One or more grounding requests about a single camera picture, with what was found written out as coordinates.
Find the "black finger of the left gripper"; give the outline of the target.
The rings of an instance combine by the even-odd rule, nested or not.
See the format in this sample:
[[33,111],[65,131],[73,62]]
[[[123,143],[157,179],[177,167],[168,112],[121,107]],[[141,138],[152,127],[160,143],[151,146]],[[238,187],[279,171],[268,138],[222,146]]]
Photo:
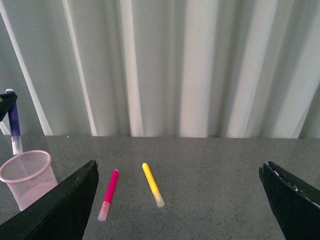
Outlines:
[[2,122],[5,115],[16,103],[18,96],[14,92],[5,93],[0,95],[0,121]]

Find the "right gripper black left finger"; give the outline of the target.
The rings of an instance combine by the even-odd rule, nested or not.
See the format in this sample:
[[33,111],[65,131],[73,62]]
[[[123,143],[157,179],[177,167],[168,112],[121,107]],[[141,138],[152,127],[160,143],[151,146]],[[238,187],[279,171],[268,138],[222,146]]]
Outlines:
[[28,208],[0,226],[2,240],[81,240],[99,183],[90,160]]

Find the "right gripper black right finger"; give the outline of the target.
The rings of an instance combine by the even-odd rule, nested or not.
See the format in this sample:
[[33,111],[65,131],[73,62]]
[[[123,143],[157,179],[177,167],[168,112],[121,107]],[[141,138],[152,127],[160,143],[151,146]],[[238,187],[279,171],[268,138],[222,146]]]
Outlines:
[[320,191],[272,161],[259,168],[270,208],[287,240],[320,238]]

